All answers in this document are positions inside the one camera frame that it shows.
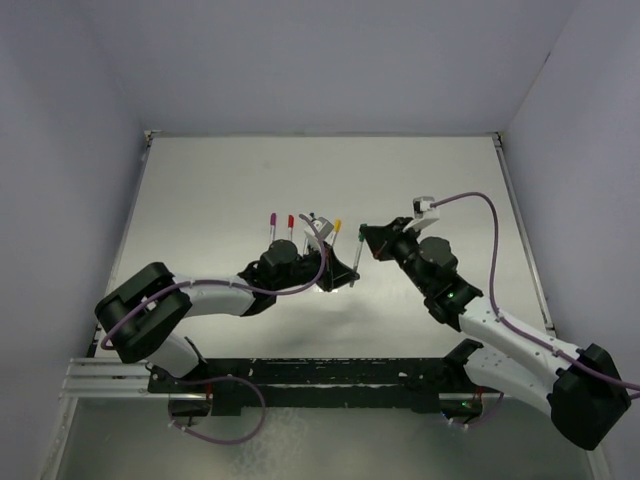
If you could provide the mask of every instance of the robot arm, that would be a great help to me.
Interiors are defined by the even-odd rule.
[[[317,278],[318,287],[331,291],[360,278],[324,242],[333,225],[324,218],[314,220],[313,225],[315,232],[311,228],[305,230],[310,248],[303,255],[298,254],[292,242],[276,240],[259,260],[231,277],[194,281],[174,275],[163,263],[147,265],[95,308],[98,321],[111,339],[111,348],[124,363],[146,359],[176,378],[202,377],[207,366],[195,345],[172,333],[182,319],[219,313],[252,316],[273,306],[276,292],[283,289],[306,285]],[[324,263],[320,241],[324,245]],[[168,293],[140,309],[141,303],[163,290]],[[123,322],[127,315],[130,318]]]
[[[413,219],[399,217],[386,226],[361,227],[374,258],[395,260],[424,295],[435,320],[481,342],[482,348],[464,364],[469,380],[532,405],[550,416],[573,443],[594,449],[629,408],[630,397],[626,389],[568,360],[619,380],[611,356],[595,344],[581,349],[558,340],[502,310],[498,315],[491,300],[458,275],[458,259],[449,242],[428,237],[418,243],[420,230],[439,218],[432,201],[414,200]],[[551,345],[551,351],[541,348],[542,343]]]

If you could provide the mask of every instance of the white table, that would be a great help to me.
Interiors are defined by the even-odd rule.
[[[543,329],[532,274],[493,140],[392,137],[223,137],[154,139],[114,286],[149,262],[196,278],[233,274],[279,237],[290,213],[342,219],[338,258],[351,265],[360,223],[411,216],[411,200],[479,190],[500,218],[497,295],[501,306]],[[487,206],[465,199],[441,207],[425,234],[451,242],[459,272],[486,291],[492,246]],[[294,240],[301,247],[302,221]],[[175,330],[205,357],[440,357],[463,338],[435,322],[394,262],[365,248],[355,288],[313,288],[256,317],[184,320]],[[97,356],[113,352],[98,350]]]

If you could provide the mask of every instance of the gray floor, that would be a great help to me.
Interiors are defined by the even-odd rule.
[[[81,400],[60,478],[590,480],[585,452],[517,402],[463,432],[437,415],[402,410],[273,409],[254,440],[211,445],[168,429],[165,400]],[[231,438],[258,411],[195,427]]]

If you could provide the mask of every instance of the marker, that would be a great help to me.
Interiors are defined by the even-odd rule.
[[[289,215],[289,241],[293,242],[293,215]]]
[[[315,213],[311,212],[309,213],[309,217],[311,217],[311,220],[315,220],[316,215]],[[307,248],[309,248],[309,240],[307,240],[307,236],[304,236],[304,244],[302,245],[302,255],[306,255],[307,254]]]
[[[271,225],[270,232],[269,232],[271,241],[269,242],[269,245],[271,245],[273,242],[276,241],[276,221],[277,221],[277,216],[275,213],[272,213],[271,220],[269,221],[269,225]]]
[[[336,219],[336,222],[333,227],[333,236],[331,237],[331,248],[336,244],[336,238],[338,238],[338,232],[342,228],[342,220],[339,218]]]
[[[360,228],[362,227],[366,227],[367,224],[366,223],[362,223],[360,224]],[[364,245],[364,235],[362,234],[362,232],[358,233],[358,249],[356,250],[356,258],[353,261],[353,272],[356,273],[358,271],[358,265],[360,265],[360,256],[362,255],[362,247]],[[352,281],[351,283],[349,283],[349,287],[353,288],[353,284],[355,283],[355,281]]]

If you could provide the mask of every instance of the white wall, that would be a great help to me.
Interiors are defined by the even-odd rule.
[[[504,129],[578,0],[75,0],[145,128]]]
[[[505,136],[506,156],[560,335],[640,381],[640,2],[585,0]],[[605,446],[636,479],[640,410]]]
[[[34,478],[83,355],[139,170],[141,127],[65,1],[0,2],[0,465]]]

